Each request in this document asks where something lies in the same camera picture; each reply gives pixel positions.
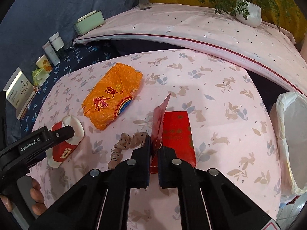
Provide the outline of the person's left hand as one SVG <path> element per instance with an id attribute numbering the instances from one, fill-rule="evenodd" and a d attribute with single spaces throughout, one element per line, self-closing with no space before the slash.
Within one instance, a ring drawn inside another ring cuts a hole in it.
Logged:
<path id="1" fill-rule="evenodd" d="M 40 189 L 41 189 L 41 186 L 38 183 L 38 181 L 35 179 L 32 179 L 32 188 L 30 189 L 30 196 L 32 199 L 35 200 L 35 204 L 32 206 L 32 210 L 38 216 L 40 216 L 47 210 L 47 207 L 44 204 L 44 197 Z M 1 195 L 1 200 L 4 206 L 6 207 L 7 211 L 11 212 L 12 203 L 9 201 L 9 199 Z"/>

